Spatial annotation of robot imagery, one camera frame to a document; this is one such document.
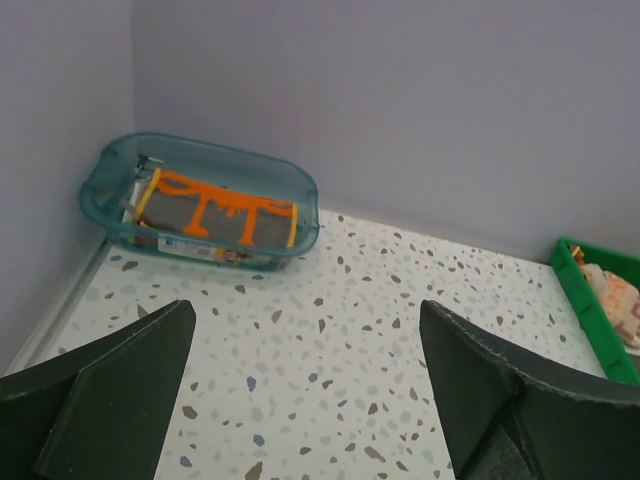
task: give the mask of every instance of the transparent blue container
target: transparent blue container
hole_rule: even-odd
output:
[[[296,235],[289,248],[219,243],[180,232],[123,222],[134,189],[156,167],[230,190],[295,202]],[[261,271],[283,268],[318,238],[318,189],[296,165],[256,153],[158,133],[136,133],[107,145],[80,190],[80,207],[122,248]]]

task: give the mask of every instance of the folded cloth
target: folded cloth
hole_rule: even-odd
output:
[[[614,273],[593,263],[580,267],[593,293],[622,341],[640,348],[640,294],[638,289]]]
[[[156,169],[135,219],[152,228],[219,242],[289,248],[295,241],[294,202],[236,192]]]

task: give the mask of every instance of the green bin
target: green bin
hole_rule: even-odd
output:
[[[587,263],[596,263],[602,270],[615,273],[636,287],[640,287],[640,258],[568,238],[558,240],[551,256],[551,267],[558,276],[607,377],[640,386],[638,369],[609,323],[580,267],[571,256],[569,245],[582,248]]]

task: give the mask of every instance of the orange and gray fabric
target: orange and gray fabric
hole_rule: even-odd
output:
[[[297,216],[295,202],[236,192],[158,168],[135,218],[152,228],[225,243],[289,248]]]

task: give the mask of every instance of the orange pattern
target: orange pattern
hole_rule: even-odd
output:
[[[166,183],[166,180],[179,182],[183,184],[184,187],[172,187]],[[242,238],[238,240],[238,243],[243,245],[255,245],[253,241],[253,233],[256,227],[259,208],[264,208],[274,215],[281,215],[284,217],[294,216],[294,204],[292,202],[284,202],[270,198],[256,197],[246,193],[234,192],[222,187],[208,185],[206,183],[198,182],[197,180],[192,180],[188,177],[183,177],[175,172],[162,170],[160,172],[156,188],[165,195],[197,195],[200,197],[198,206],[191,218],[191,223],[182,230],[182,232],[187,235],[194,235],[198,237],[210,236],[207,229],[200,225],[202,215],[204,215],[204,212],[207,209],[207,204],[210,201],[215,202],[219,210],[226,209],[227,217],[233,217],[239,212],[247,212],[247,221],[245,223],[244,233]]]

